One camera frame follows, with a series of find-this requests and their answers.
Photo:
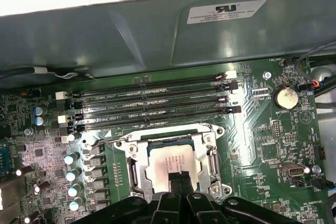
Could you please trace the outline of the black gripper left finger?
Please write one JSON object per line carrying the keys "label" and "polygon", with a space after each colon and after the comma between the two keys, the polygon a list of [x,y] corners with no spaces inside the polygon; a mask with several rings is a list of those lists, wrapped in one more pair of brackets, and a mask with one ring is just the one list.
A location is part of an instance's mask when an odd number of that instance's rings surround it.
{"label": "black gripper left finger", "polygon": [[170,191],[147,202],[138,196],[125,198],[75,223],[179,223],[183,173],[169,173]]}

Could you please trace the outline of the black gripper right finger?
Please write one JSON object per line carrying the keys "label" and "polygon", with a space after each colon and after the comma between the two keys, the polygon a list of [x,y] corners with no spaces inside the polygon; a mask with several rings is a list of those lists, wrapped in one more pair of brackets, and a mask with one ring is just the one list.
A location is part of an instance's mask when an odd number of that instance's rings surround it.
{"label": "black gripper right finger", "polygon": [[183,192],[195,223],[299,223],[275,211],[238,197],[228,197],[221,204],[207,194],[192,191],[189,172],[183,172]]}

